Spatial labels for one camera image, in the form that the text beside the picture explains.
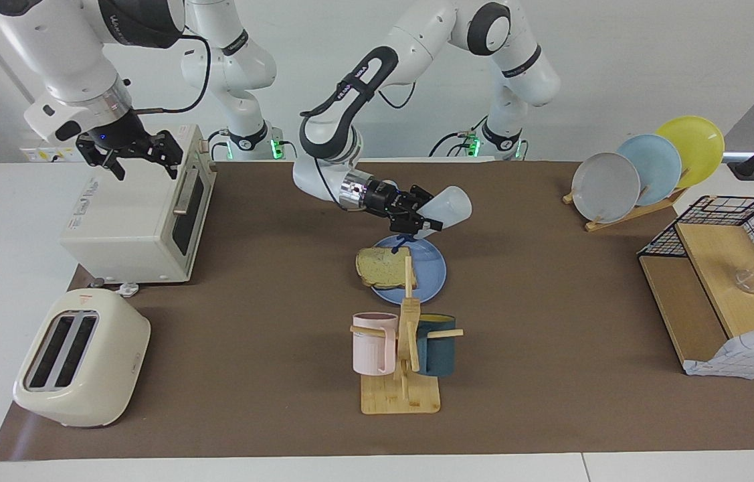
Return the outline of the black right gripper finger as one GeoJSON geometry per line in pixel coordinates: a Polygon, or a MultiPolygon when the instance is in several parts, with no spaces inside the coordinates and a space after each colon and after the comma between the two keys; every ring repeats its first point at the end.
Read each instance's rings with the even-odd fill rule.
{"type": "Polygon", "coordinates": [[[145,159],[165,168],[172,180],[177,179],[178,165],[182,162],[183,150],[168,129],[148,135],[145,159]]]}
{"type": "Polygon", "coordinates": [[[126,173],[118,161],[117,150],[106,150],[105,153],[99,151],[92,137],[77,137],[75,147],[90,167],[102,167],[110,171],[117,180],[124,181],[126,173]]]}

